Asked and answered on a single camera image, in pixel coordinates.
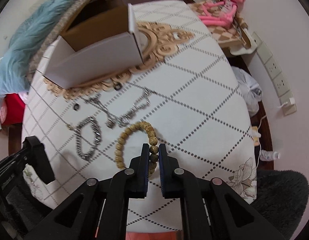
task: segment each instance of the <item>silver necklace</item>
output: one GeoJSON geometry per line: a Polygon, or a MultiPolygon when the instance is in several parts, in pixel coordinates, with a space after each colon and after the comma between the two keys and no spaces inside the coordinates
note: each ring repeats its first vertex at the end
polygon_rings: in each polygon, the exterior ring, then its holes
{"type": "Polygon", "coordinates": [[[94,116],[88,116],[86,119],[79,122],[75,128],[69,124],[67,125],[67,128],[69,130],[74,131],[74,134],[76,136],[76,150],[78,156],[86,161],[89,161],[101,142],[101,131],[96,118],[94,116]],[[90,150],[84,154],[82,153],[82,145],[81,145],[81,129],[88,123],[91,123],[91,128],[94,133],[94,139],[90,150]]]}
{"type": "Polygon", "coordinates": [[[110,113],[109,110],[100,102],[100,94],[98,93],[95,97],[89,97],[88,99],[84,99],[83,101],[88,103],[94,103],[98,106],[100,106],[101,111],[103,111],[107,115],[107,122],[105,125],[109,128],[113,128],[116,124],[118,124],[119,127],[124,127],[129,124],[129,120],[132,119],[136,112],[138,112],[140,109],[145,109],[147,106],[150,105],[149,96],[151,95],[151,91],[143,88],[142,89],[142,95],[133,102],[132,108],[130,110],[121,115],[121,116],[115,116],[114,114],[110,113]]]}

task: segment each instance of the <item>white box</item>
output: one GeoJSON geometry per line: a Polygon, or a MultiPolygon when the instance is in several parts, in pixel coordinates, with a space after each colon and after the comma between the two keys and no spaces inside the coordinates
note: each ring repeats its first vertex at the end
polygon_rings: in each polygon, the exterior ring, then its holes
{"type": "Polygon", "coordinates": [[[44,76],[68,89],[143,63],[131,4],[106,11],[58,37],[44,76]]]}

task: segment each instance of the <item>light blue bedding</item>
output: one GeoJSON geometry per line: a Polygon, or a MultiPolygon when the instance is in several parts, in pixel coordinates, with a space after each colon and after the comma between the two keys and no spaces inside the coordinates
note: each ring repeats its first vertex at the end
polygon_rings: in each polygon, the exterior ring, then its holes
{"type": "Polygon", "coordinates": [[[0,60],[0,107],[6,94],[29,90],[30,84],[26,75],[31,57],[75,1],[49,0],[16,30],[8,51],[0,60]]]}

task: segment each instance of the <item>white plastic bag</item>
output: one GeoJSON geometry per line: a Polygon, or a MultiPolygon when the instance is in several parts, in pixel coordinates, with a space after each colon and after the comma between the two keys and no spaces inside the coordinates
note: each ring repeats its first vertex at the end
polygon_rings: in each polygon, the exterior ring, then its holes
{"type": "Polygon", "coordinates": [[[259,111],[258,102],[261,101],[261,87],[257,81],[243,69],[231,67],[239,83],[239,89],[246,102],[249,116],[254,116],[259,111]]]}

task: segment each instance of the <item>wooden bead bracelet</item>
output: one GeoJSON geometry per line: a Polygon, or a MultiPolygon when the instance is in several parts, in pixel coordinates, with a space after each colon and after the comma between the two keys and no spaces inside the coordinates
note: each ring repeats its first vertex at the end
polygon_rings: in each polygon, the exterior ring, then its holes
{"type": "Polygon", "coordinates": [[[114,161],[119,169],[125,169],[125,164],[123,162],[123,146],[126,144],[126,139],[131,135],[133,132],[137,130],[144,130],[146,131],[150,146],[150,162],[149,162],[149,177],[155,172],[155,168],[157,167],[157,161],[159,159],[158,151],[159,148],[157,146],[158,139],[156,132],[153,130],[153,127],[148,122],[136,122],[132,124],[130,127],[127,127],[124,132],[120,134],[120,137],[117,140],[117,144],[115,146],[116,150],[114,152],[115,158],[114,161]]]}

